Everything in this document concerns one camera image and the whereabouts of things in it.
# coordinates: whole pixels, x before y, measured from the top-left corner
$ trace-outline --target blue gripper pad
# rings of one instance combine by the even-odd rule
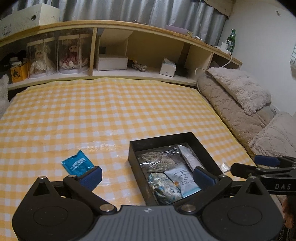
[[[215,175],[206,171],[201,167],[196,167],[193,171],[193,180],[201,190],[205,190],[207,187],[214,186],[218,179]]]
[[[92,191],[96,186],[102,181],[103,172],[102,169],[98,166],[95,166],[79,178],[79,183]]]
[[[257,155],[254,157],[254,162],[257,165],[264,165],[268,167],[276,167],[278,166],[281,162],[279,159],[273,156],[260,156]]]

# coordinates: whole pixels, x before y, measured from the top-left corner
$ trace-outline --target beige blanket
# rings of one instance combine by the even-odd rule
[[[265,106],[248,116],[213,77],[203,75],[197,80],[197,85],[233,135],[253,157],[254,153],[248,144],[272,120],[274,115],[271,109]]]
[[[257,155],[296,157],[296,119],[280,112],[249,143]]]

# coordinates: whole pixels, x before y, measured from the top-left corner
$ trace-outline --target white wall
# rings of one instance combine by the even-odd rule
[[[296,18],[275,0],[236,0],[226,21],[219,46],[236,30],[233,56],[268,89],[280,111],[296,112],[296,71],[290,56],[296,42]]]

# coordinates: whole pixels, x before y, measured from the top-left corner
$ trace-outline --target medicine packet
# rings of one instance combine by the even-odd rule
[[[200,191],[200,187],[193,180],[184,163],[179,163],[175,168],[164,172],[180,189],[183,198]]]
[[[148,184],[157,200],[162,204],[171,204],[182,199],[180,190],[163,173],[151,173],[148,177]]]
[[[62,161],[62,165],[70,175],[76,176],[81,176],[94,167],[82,150],[79,150],[76,155]]]
[[[182,146],[182,145],[178,145],[178,149],[182,153],[184,160],[186,161],[187,165],[189,166],[189,168],[191,169],[192,172],[194,171],[194,168],[196,168],[196,167],[204,168],[202,166],[202,164],[200,163],[200,161],[198,159],[196,159],[196,157],[192,154],[192,152],[190,151],[189,148]]]

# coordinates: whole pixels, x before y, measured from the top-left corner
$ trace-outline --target bottle label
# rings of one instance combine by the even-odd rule
[[[226,43],[227,43],[227,48],[226,48],[226,49],[227,49],[228,51],[231,51],[231,49],[232,49],[232,46],[233,46],[233,42],[232,42],[232,41],[229,41],[229,40],[227,40],[227,41],[226,41]]]

